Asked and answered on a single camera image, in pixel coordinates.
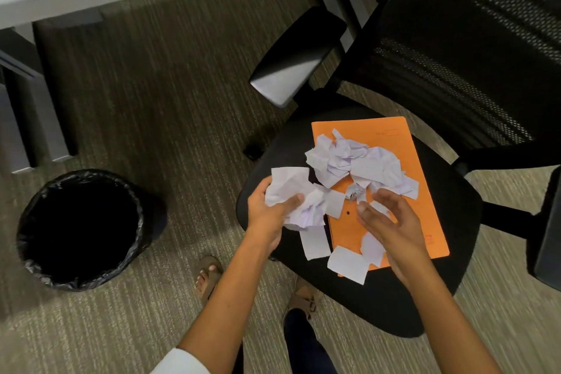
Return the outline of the person's right hand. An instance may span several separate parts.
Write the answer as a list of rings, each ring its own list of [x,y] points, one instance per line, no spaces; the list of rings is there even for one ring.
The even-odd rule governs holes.
[[[384,206],[396,222],[386,216],[386,232],[373,236],[385,248],[396,276],[411,291],[433,270],[420,220],[403,197],[387,189],[374,193],[374,201]]]

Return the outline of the person's left hand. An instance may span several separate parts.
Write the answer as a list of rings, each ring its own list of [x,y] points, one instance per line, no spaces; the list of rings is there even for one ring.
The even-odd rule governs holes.
[[[271,182],[271,176],[263,179],[247,201],[246,239],[262,247],[267,256],[271,255],[281,241],[285,221],[281,208],[282,202],[274,206],[267,206],[265,203],[265,193]]]

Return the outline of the brown sandal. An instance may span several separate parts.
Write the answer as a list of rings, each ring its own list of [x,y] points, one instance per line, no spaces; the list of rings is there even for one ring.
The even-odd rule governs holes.
[[[203,257],[195,272],[195,293],[205,306],[218,285],[223,268],[221,263],[214,256]]]
[[[283,321],[293,309],[301,310],[305,314],[307,321],[310,321],[323,296],[324,294],[316,287],[311,285],[304,278],[297,276],[291,298],[283,314]]]

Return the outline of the person's left forearm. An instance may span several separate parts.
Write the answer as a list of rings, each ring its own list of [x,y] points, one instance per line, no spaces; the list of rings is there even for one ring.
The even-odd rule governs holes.
[[[231,374],[264,265],[281,239],[281,228],[250,227],[218,285],[178,348],[210,374]]]

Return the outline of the orange paper folder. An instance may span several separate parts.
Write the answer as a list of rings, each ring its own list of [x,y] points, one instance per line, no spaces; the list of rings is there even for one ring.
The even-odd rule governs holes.
[[[380,117],[363,120],[341,120],[330,122],[312,122],[314,140],[319,135],[326,135],[334,139],[332,130],[336,129],[346,139],[367,144],[369,147],[382,147],[393,152],[401,162],[401,168],[412,179],[419,182],[417,200],[404,197],[417,214],[423,232],[425,243],[431,258],[448,257],[450,254],[444,231],[438,220],[429,188],[418,158],[408,123],[403,116]],[[372,193],[368,192],[368,203],[386,215],[390,220],[396,218],[380,203],[375,202]],[[349,214],[350,220],[335,220],[335,245],[349,248],[358,252],[362,238],[367,231],[358,222],[356,208],[358,203],[348,203],[343,209],[343,215]],[[369,270],[389,267],[389,261],[384,253],[381,267],[370,266]]]

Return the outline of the pile of torn white scraps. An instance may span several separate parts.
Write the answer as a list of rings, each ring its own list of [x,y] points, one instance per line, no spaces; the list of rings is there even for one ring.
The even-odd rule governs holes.
[[[343,215],[348,203],[368,201],[368,192],[388,189],[411,200],[417,200],[419,182],[410,178],[401,168],[396,155],[379,146],[369,147],[344,138],[333,129],[334,139],[319,135],[315,146],[305,152],[307,164],[313,168],[325,192],[333,252],[328,269],[337,275],[363,285],[370,266],[381,267],[385,249],[371,234],[362,238],[358,252],[335,245],[335,220],[350,220]]]

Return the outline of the white paper ball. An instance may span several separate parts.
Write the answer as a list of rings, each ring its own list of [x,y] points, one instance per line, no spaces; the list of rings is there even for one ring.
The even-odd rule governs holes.
[[[284,220],[284,227],[302,231],[324,226],[324,216],[339,219],[346,200],[344,193],[314,184],[308,167],[277,167],[271,170],[271,184],[265,192],[265,204],[274,206],[294,195],[304,195],[304,202]]]

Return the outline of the dark blue trouser leg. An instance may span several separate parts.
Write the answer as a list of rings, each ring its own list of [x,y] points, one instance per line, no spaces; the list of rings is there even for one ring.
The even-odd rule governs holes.
[[[337,374],[302,309],[293,308],[287,312],[283,333],[292,374]]]

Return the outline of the white shirt sleeve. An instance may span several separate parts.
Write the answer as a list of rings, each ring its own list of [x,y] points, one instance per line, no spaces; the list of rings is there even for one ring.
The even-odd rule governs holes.
[[[210,374],[209,370],[189,352],[173,348],[150,374]]]

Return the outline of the person's right forearm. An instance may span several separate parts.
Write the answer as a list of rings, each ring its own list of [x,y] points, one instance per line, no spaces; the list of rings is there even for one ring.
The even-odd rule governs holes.
[[[429,258],[390,260],[417,307],[442,374],[503,374]]]

